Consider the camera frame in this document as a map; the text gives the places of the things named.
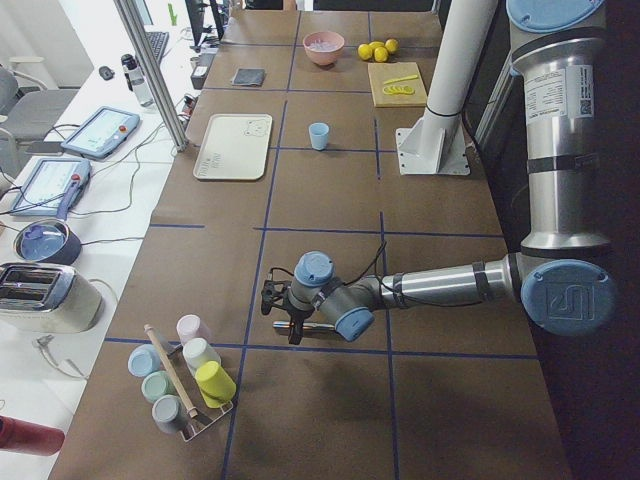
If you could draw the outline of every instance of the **bowl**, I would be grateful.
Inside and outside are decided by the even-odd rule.
[[[342,55],[344,37],[336,32],[315,32],[304,37],[302,44],[309,60],[325,66],[335,63]]]

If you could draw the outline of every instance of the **toaster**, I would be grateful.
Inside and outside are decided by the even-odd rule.
[[[82,332],[93,326],[101,303],[100,292],[73,267],[0,265],[0,320],[21,330]]]

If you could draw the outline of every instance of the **metal pole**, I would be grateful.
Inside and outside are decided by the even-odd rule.
[[[153,99],[158,106],[160,116],[164,121],[164,124],[169,130],[169,134],[173,139],[173,143],[179,152],[182,152],[187,148],[187,136],[184,133],[180,119],[175,112],[173,102],[171,101],[171,95],[167,89],[167,84],[160,72],[160,66],[153,56],[151,46],[147,40],[147,36],[142,24],[140,14],[136,9],[133,0],[114,0],[122,23],[131,39],[133,48],[136,52],[136,57],[142,65],[147,80],[149,82],[149,88]]]

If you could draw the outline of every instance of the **cup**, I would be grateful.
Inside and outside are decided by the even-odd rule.
[[[236,394],[236,384],[218,362],[207,362],[196,371],[196,383],[209,408],[220,408]]]
[[[196,376],[196,371],[207,362],[218,362],[222,365],[222,359],[218,352],[207,343],[204,338],[192,338],[182,348],[182,356],[187,362],[191,375]]]
[[[315,150],[324,150],[329,142],[329,125],[322,122],[309,125],[309,138]]]
[[[155,401],[151,416],[164,433],[178,433],[189,423],[187,409],[175,395],[164,395]]]
[[[64,432],[58,428],[0,417],[0,450],[49,456],[62,448]]]
[[[176,330],[183,346],[192,338],[204,338],[207,342],[211,341],[211,330],[197,315],[189,314],[182,317],[178,320]]]
[[[131,355],[129,355],[129,361],[127,366],[129,367],[129,373],[135,377],[146,377],[153,372],[160,370],[160,355],[156,352],[153,345],[145,343],[136,347]]]
[[[144,398],[151,404],[155,403],[160,397],[176,393],[169,374],[164,370],[158,370],[157,372],[147,375],[142,381],[140,388]]]

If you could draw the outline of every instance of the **cutting board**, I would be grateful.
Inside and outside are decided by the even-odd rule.
[[[424,82],[417,63],[370,63],[368,68],[373,104],[376,107],[424,107],[427,104],[427,91],[424,88]],[[413,95],[386,95],[382,92],[385,80],[408,75],[418,75],[418,78],[415,80],[403,80],[392,85],[413,87],[416,91]]]

